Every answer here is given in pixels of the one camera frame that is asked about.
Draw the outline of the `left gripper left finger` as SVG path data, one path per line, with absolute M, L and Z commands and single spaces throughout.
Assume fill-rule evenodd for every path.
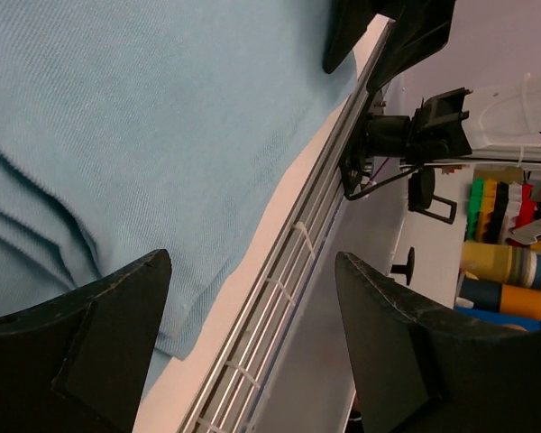
M 0 318 L 0 432 L 130 432 L 165 307 L 167 251 Z

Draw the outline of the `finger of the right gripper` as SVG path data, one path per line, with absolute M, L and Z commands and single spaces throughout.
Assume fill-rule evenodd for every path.
M 328 24 L 322 67 L 332 74 L 367 31 L 373 18 L 381 12 L 379 0 L 334 0 Z
M 385 1 L 381 14 L 393 24 L 367 81 L 368 92 L 377 92 L 398 74 L 443 49 L 454 8 L 454 0 Z

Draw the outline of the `light blue trousers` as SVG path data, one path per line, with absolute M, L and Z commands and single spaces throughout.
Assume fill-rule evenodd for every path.
M 156 249 L 153 385 L 356 80 L 328 1 L 0 1 L 0 317 Z

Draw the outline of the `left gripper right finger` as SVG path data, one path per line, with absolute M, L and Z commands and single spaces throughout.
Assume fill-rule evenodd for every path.
M 541 432 L 541 330 L 447 308 L 352 253 L 335 283 L 367 432 Z

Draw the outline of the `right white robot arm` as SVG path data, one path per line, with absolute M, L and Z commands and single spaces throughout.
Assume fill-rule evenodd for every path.
M 375 97 L 400 73 L 447 44 L 453 1 L 336 1 L 323 69 L 333 73 L 376 15 L 389 18 L 387 40 L 374 56 L 364 86 L 366 101 L 338 166 L 344 196 L 356 200 L 372 193 L 362 187 L 370 157 L 390 157 L 421 170 L 432 161 L 468 156 L 509 137 L 541 134 L 541 76 L 490 88 L 457 88 L 430 97 L 413 115 L 376 115 Z

